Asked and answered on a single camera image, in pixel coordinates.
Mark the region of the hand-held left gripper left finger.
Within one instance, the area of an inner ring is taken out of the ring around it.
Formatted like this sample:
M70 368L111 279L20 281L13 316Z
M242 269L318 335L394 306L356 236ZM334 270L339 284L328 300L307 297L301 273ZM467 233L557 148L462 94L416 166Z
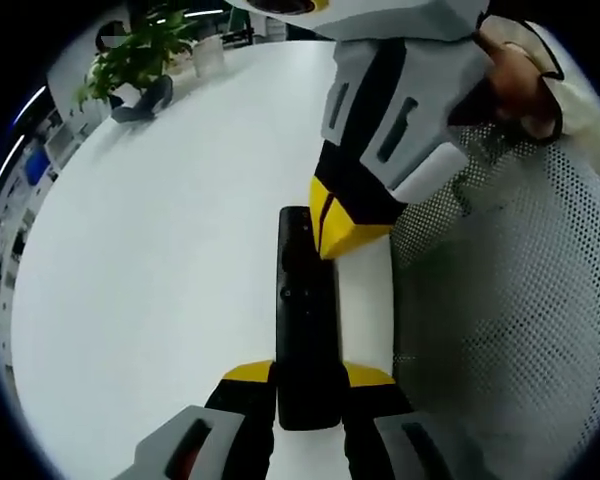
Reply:
M264 479L274 449L275 363L227 372L203 406L188 406L141 440L119 479Z

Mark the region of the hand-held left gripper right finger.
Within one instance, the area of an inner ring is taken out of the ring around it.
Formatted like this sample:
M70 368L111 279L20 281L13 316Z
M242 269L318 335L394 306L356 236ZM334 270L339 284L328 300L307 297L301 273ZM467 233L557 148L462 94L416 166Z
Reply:
M353 479L451 479L452 471L386 372L344 364L344 453Z

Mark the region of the person's right hand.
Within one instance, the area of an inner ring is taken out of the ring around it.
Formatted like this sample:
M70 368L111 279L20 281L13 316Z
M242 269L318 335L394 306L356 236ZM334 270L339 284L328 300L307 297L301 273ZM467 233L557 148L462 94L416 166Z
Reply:
M497 97L497 116L515 121L535 140L549 140L561 108L536 64L521 47L497 42L483 30L474 34L474 41L493 63L486 78Z

